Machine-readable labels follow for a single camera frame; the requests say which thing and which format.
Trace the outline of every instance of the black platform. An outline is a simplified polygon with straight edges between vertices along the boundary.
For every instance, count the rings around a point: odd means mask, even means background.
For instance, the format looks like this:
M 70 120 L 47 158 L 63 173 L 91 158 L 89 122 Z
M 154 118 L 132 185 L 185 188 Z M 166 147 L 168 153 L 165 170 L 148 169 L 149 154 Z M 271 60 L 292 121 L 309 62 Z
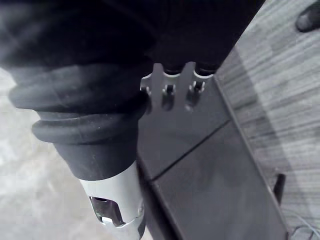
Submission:
M 139 124 L 147 225 L 154 240 L 285 240 L 272 191 L 212 79 L 193 111 L 188 63 L 171 111 L 162 109 L 162 68 L 152 79 L 152 112 Z

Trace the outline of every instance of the gray laminate floor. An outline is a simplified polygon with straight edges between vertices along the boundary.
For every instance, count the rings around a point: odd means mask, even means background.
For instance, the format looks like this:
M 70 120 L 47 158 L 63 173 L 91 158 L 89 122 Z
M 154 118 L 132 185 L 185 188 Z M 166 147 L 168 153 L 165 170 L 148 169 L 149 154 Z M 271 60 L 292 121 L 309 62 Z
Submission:
M 312 2 L 267 0 L 219 77 L 269 182 L 287 174 L 282 207 L 320 227 L 320 30 L 294 26 Z
M 294 28 L 311 2 L 267 0 L 218 76 L 270 184 L 287 174 L 283 208 L 320 227 L 320 31 Z M 52 145 L 31 134 L 38 116 L 9 103 L 12 86 L 0 72 L 0 239 L 111 240 Z

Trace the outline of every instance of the black panel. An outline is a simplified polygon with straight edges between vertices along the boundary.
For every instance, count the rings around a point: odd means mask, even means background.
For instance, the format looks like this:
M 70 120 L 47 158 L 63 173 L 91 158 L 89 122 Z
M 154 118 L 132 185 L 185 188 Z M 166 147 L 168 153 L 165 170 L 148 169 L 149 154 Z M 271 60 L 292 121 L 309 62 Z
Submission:
M 183 240 L 284 240 L 272 197 L 231 121 L 153 182 Z
M 162 69 L 156 64 L 152 78 L 152 112 L 139 121 L 138 149 L 145 174 L 153 179 L 230 119 L 214 81 L 209 82 L 193 111 L 186 96 L 194 65 L 182 72 L 172 110 L 162 108 Z

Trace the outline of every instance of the black shoe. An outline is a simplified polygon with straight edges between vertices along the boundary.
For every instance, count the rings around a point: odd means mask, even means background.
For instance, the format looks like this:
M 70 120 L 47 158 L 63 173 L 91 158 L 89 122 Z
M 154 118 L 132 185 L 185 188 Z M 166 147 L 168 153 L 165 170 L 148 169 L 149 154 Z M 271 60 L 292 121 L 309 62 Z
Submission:
M 320 28 L 320 0 L 307 7 L 298 16 L 295 26 L 298 31 L 307 33 Z

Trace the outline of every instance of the gray floor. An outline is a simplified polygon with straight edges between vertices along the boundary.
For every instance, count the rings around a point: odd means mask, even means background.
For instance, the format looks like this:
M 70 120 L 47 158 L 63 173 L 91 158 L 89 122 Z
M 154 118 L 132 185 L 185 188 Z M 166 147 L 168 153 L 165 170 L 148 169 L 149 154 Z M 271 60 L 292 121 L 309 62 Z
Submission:
M 294 29 L 311 2 L 267 0 L 218 75 L 270 184 L 288 176 L 282 206 L 320 227 L 320 31 Z M 31 134 L 38 116 L 9 103 L 12 86 L 1 72 L 0 239 L 111 240 L 67 165 Z

